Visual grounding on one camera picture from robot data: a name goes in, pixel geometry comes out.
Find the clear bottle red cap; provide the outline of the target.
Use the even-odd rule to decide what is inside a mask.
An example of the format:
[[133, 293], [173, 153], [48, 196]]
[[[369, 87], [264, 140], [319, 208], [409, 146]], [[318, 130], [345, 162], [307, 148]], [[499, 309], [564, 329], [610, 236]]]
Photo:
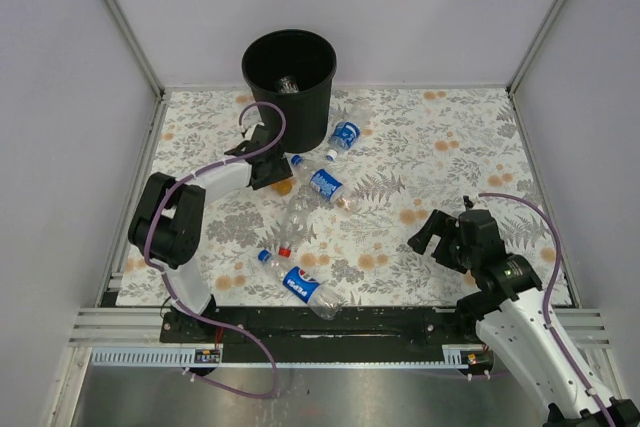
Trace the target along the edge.
[[278, 234], [278, 255], [289, 258], [305, 242], [317, 237], [309, 217], [315, 210], [308, 197], [296, 196], [291, 199], [280, 222]]

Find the clear bottle white cap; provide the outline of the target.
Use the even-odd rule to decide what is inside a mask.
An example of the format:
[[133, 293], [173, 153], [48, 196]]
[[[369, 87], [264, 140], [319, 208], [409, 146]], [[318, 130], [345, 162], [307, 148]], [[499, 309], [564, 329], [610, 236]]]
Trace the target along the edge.
[[287, 75], [275, 81], [275, 90], [278, 94], [289, 95], [299, 92], [299, 87], [294, 76]]
[[295, 82], [285, 82], [283, 84], [283, 92], [285, 94], [296, 94], [300, 92], [300, 89]]

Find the orange juice bottle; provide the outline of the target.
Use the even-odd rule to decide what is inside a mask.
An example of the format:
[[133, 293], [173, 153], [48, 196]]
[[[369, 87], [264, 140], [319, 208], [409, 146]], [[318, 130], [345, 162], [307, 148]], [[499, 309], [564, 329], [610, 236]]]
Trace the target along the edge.
[[287, 196], [291, 193], [294, 187], [294, 181], [292, 179], [285, 179], [276, 182], [271, 185], [271, 189], [279, 196]]

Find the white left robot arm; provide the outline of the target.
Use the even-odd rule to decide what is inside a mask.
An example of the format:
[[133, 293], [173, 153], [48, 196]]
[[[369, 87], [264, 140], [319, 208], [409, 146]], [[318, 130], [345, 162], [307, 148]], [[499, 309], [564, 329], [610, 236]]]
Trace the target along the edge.
[[172, 306], [185, 314], [182, 330], [196, 342], [209, 340], [217, 329], [208, 312], [215, 299], [197, 261], [205, 208], [232, 192], [291, 177], [281, 137], [258, 123], [222, 159], [181, 178], [156, 172], [146, 181], [128, 241], [159, 273]]

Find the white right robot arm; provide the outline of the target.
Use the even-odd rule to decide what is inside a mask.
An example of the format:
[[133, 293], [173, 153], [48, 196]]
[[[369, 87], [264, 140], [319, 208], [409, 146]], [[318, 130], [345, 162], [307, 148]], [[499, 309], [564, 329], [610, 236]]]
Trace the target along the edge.
[[433, 211], [408, 245], [437, 264], [472, 276], [477, 292], [455, 308], [457, 335], [481, 341], [541, 408], [549, 426], [636, 426], [639, 410], [598, 378], [558, 322], [529, 261], [507, 251], [487, 210], [454, 217]]

